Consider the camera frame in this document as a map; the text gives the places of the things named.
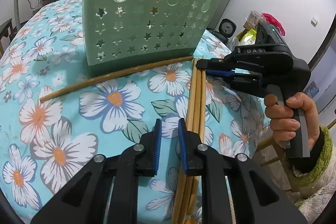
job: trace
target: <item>gray grip handle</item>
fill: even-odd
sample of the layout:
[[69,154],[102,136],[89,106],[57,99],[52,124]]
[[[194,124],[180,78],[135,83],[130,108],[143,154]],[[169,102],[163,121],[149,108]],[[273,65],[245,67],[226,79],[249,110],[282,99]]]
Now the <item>gray grip handle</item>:
[[[282,91],[278,85],[268,85],[266,87],[268,93],[273,93],[278,98],[278,105],[284,105],[287,98],[283,98]],[[305,112],[301,109],[293,109],[292,119],[300,122],[300,128],[296,131],[295,137],[290,142],[283,142],[286,148],[286,156],[290,158],[310,157],[308,148],[308,130],[305,118]]]

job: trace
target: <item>floral bedsheet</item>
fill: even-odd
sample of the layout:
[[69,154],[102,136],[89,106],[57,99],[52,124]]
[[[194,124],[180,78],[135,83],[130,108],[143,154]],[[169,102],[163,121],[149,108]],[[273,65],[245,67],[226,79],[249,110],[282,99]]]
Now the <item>floral bedsheet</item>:
[[[192,62],[91,86],[45,103],[39,97],[87,79],[82,0],[42,8],[0,61],[0,187],[25,223],[95,154],[114,156],[162,119],[160,165],[140,178],[138,220],[169,222],[180,165],[177,125],[188,105]],[[205,31],[196,57],[230,53]],[[252,156],[268,120],[259,98],[207,77],[205,143],[223,155]],[[192,223],[201,220],[198,197]]]

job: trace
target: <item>green plastic basket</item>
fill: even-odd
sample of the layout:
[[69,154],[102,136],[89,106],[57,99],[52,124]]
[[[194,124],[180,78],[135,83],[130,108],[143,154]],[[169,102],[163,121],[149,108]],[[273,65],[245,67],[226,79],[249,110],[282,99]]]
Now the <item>green plastic basket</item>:
[[219,0],[84,0],[90,76],[192,55]]

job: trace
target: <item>plastic bag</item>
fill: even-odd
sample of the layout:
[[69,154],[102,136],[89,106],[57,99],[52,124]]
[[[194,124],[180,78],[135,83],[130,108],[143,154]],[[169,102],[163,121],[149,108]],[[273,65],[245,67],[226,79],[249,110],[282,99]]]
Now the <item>plastic bag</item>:
[[250,27],[255,30],[257,29],[257,25],[259,22],[267,22],[266,17],[264,17],[262,13],[259,13],[257,11],[250,11],[250,14],[245,18],[248,25],[250,25]]
[[239,40],[235,36],[231,37],[228,43],[226,44],[226,46],[229,48],[230,51],[233,51],[235,47],[238,45],[239,45]]
[[251,29],[245,34],[239,42],[239,46],[254,45],[257,32]]

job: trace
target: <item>wall outlet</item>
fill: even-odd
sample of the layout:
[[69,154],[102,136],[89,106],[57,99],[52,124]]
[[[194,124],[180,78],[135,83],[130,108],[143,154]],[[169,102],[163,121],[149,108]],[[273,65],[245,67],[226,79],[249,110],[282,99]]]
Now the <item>wall outlet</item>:
[[316,25],[317,25],[317,19],[315,18],[315,17],[313,17],[312,19],[311,19],[311,24],[314,26],[314,27],[316,27]]

